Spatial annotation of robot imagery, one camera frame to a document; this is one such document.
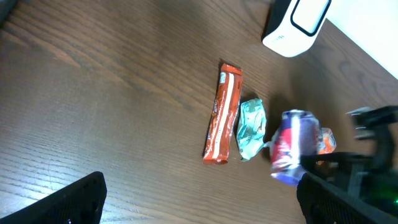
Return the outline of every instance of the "candy wrapper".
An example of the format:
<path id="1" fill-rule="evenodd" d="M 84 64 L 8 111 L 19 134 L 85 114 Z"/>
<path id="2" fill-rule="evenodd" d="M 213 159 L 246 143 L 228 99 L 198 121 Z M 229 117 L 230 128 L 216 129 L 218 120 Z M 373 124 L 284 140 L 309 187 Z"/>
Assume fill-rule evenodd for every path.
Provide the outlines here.
<path id="1" fill-rule="evenodd" d="M 253 99 L 241 104 L 236 140 L 242 161 L 250 160 L 264 147 L 266 123 L 266 111 L 262 100 Z"/>
<path id="2" fill-rule="evenodd" d="M 243 85 L 242 70 L 223 64 L 203 156 L 204 164 L 225 164 Z"/>
<path id="3" fill-rule="evenodd" d="M 329 153 L 336 147 L 331 130 L 321 129 L 311 112 L 301 110 L 283 112 L 280 128 L 266 144 L 271 155 L 271 176 L 290 185 L 297 185 L 305 173 L 301 155 Z"/>

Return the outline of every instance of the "red snack bar wrapper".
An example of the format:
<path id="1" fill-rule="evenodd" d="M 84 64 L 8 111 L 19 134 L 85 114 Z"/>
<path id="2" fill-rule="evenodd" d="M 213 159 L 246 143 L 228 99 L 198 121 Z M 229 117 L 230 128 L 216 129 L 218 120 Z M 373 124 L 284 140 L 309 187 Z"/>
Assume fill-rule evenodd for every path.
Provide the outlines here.
<path id="1" fill-rule="evenodd" d="M 229 142 L 238 113 L 242 85 L 242 70 L 223 64 L 203 156 L 204 164 L 227 163 Z"/>

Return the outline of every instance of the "wood grain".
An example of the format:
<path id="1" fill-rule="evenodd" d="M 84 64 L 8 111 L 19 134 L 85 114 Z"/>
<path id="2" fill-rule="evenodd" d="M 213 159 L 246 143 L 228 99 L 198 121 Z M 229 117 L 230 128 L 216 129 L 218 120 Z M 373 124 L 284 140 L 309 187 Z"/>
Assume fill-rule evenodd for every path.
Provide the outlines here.
<path id="1" fill-rule="evenodd" d="M 371 152 L 345 113 L 398 104 L 398 80 L 328 21 L 299 57 L 267 49 L 270 2 L 21 1 L 1 31 L 0 217 L 99 170 L 102 223 L 303 223 L 264 156 L 232 140 L 228 164 L 202 164 L 220 59 L 263 99 L 268 139 L 305 109 L 339 151 Z"/>

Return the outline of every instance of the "green and white packet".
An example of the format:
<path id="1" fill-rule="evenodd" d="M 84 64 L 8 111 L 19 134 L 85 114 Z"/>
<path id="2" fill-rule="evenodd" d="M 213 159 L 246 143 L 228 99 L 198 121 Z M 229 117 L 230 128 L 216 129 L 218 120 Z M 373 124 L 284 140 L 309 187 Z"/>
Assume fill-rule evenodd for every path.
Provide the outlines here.
<path id="1" fill-rule="evenodd" d="M 250 160 L 265 146 L 262 139 L 266 134 L 266 123 L 262 100 L 253 99 L 241 104 L 236 140 L 242 161 Z"/>

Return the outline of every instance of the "white device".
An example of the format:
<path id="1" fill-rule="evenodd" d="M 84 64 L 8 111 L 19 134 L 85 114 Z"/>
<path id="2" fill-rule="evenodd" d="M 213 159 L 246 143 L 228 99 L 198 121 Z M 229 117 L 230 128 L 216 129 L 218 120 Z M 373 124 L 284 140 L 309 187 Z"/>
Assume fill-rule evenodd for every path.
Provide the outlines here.
<path id="1" fill-rule="evenodd" d="M 331 0 L 276 0 L 262 43 L 285 57 L 294 57 L 314 43 Z"/>

